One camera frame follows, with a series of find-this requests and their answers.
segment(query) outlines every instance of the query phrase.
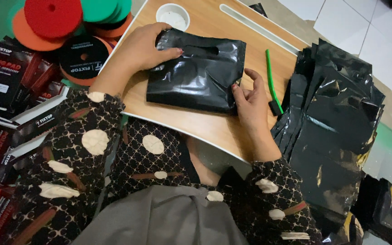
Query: label sticker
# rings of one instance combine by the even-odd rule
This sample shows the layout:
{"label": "label sticker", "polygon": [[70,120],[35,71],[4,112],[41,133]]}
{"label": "label sticker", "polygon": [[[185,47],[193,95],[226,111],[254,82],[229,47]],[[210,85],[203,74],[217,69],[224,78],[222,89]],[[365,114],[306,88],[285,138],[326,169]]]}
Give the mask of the label sticker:
{"label": "label sticker", "polygon": [[7,93],[8,87],[9,87],[8,85],[0,84],[0,92],[1,93]]}

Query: person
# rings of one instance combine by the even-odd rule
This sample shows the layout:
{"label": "person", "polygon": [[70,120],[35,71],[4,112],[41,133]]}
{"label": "person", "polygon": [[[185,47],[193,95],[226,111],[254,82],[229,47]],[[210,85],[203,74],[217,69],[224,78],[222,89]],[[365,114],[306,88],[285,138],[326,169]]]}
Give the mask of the person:
{"label": "person", "polygon": [[[253,143],[252,172],[219,176],[202,164],[191,137],[130,117],[121,129],[125,86],[136,72],[176,59],[158,51],[166,23],[138,27],[88,91],[73,90],[61,121],[21,172],[19,210],[5,244],[319,244],[321,233],[267,124],[264,81],[245,69],[253,90],[232,86],[240,123]],[[112,170],[105,162],[119,144]],[[93,219],[106,186],[102,211]]]}

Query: shiny black bag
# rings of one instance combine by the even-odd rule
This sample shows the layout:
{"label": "shiny black bag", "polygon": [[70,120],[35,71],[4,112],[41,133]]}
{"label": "shiny black bag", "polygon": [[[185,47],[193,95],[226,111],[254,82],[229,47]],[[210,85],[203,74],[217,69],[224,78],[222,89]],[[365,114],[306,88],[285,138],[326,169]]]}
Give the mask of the shiny black bag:
{"label": "shiny black bag", "polygon": [[156,47],[179,47],[184,52],[150,70],[147,102],[237,114],[231,86],[239,85],[243,76],[245,42],[199,37],[172,28],[158,35]]}

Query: green brush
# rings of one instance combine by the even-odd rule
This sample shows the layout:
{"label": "green brush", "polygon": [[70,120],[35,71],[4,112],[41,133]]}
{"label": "green brush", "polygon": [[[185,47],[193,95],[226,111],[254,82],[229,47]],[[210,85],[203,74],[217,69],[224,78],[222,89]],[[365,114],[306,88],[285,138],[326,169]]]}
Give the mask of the green brush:
{"label": "green brush", "polygon": [[272,78],[272,67],[270,65],[270,53],[269,50],[266,50],[266,62],[267,62],[267,79],[269,82],[269,90],[270,94],[272,95],[272,101],[269,102],[270,109],[274,116],[282,115],[284,111],[280,107],[279,100],[276,97],[275,88],[273,86],[273,78]]}

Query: white tile floor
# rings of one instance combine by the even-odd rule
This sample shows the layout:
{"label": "white tile floor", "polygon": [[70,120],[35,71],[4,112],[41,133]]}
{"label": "white tile floor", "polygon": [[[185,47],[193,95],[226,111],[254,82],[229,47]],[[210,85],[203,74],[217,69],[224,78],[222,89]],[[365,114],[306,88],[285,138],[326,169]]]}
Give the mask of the white tile floor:
{"label": "white tile floor", "polygon": [[373,64],[392,90],[392,9],[380,0],[279,0],[336,46]]}

